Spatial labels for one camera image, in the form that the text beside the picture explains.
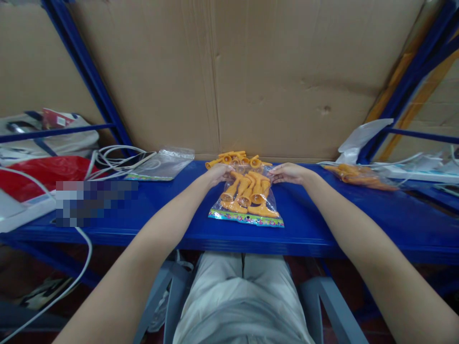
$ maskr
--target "beige pants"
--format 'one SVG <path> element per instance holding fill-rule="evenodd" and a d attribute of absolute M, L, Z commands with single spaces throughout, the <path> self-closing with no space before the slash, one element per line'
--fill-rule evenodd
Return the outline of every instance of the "beige pants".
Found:
<path fill-rule="evenodd" d="M 295 285 L 282 256 L 247 254 L 244 269 L 240 253 L 206 252 L 185 302 L 174 344 L 220 304 L 239 298 L 258 298 L 270 304 L 304 338 L 313 343 Z"/>

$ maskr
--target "floor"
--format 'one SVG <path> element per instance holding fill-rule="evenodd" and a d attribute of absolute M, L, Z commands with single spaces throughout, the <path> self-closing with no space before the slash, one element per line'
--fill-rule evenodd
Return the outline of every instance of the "floor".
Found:
<path fill-rule="evenodd" d="M 86 247 L 84 245 L 61 244 L 60 248 L 77 259 L 84 260 L 86 258 Z M 122 252 L 122 247 L 96 246 L 94 247 L 93 258 L 89 267 L 96 273 L 103 275 Z M 187 259 L 194 260 L 199 256 L 199 253 L 195 251 L 186 251 L 184 256 Z M 290 256 L 285 257 L 285 259 L 290 265 L 295 284 L 302 283 L 315 276 L 326 276 L 323 269 L 323 264 L 325 264 L 350 309 L 354 311 L 363 305 L 364 284 L 350 261 L 338 259 L 325 259 L 321 261 L 315 258 Z M 34 262 L 33 269 L 34 272 L 43 279 L 50 274 L 54 277 L 60 275 L 59 272 L 52 271 L 48 266 L 38 261 Z M 90 292 L 90 288 L 79 285 L 71 294 L 58 302 L 52 308 L 51 312 L 65 317 L 71 317 Z M 324 314 L 324 342 L 325 344 L 337 343 L 338 341 L 326 313 L 322 313 Z M 362 323 L 361 327 L 370 344 L 395 343 L 381 317 Z M 10 343 L 25 343 L 27 341 L 35 344 L 49 344 L 56 336 L 57 333 L 20 333 L 14 337 Z M 147 334 L 144 338 L 144 343 L 162 343 L 162 332 Z"/>

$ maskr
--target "ziplock bag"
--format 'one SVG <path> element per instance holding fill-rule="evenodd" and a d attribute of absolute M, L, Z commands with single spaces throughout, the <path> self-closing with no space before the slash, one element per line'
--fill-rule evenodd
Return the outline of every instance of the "ziplock bag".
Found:
<path fill-rule="evenodd" d="M 365 186 L 370 189 L 382 191 L 399 190 L 396 184 L 381 177 L 367 166 L 340 164 L 338 166 L 322 165 L 322 167 L 348 184 Z"/>
<path fill-rule="evenodd" d="M 136 167 L 125 180 L 171 181 L 194 159 L 194 150 L 164 147 L 154 157 Z"/>
<path fill-rule="evenodd" d="M 233 181 L 226 182 L 209 217 L 256 226 L 284 227 L 284 221 L 276 210 L 276 200 L 267 174 L 270 169 L 272 167 L 253 169 L 250 166 L 238 166 L 237 172 L 231 172 Z"/>

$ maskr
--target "cardboard box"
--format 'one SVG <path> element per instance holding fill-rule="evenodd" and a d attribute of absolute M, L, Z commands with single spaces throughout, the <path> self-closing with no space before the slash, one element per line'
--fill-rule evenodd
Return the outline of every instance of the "cardboard box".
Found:
<path fill-rule="evenodd" d="M 70 4 L 134 143 L 334 159 L 362 124 L 422 0 Z"/>

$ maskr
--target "forearm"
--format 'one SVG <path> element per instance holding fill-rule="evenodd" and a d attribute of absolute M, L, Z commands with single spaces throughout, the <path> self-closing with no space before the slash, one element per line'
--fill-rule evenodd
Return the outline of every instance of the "forearm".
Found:
<path fill-rule="evenodd" d="M 158 271 L 182 239 L 209 190 L 196 179 L 140 230 L 78 309 L 55 343 L 129 343 Z"/>
<path fill-rule="evenodd" d="M 318 174 L 305 177 L 304 188 L 333 236 L 357 268 L 383 268 L 403 254 L 381 228 Z"/>
<path fill-rule="evenodd" d="M 453 343 L 459 318 L 384 231 L 317 174 L 304 187 L 355 265 L 397 343 Z"/>

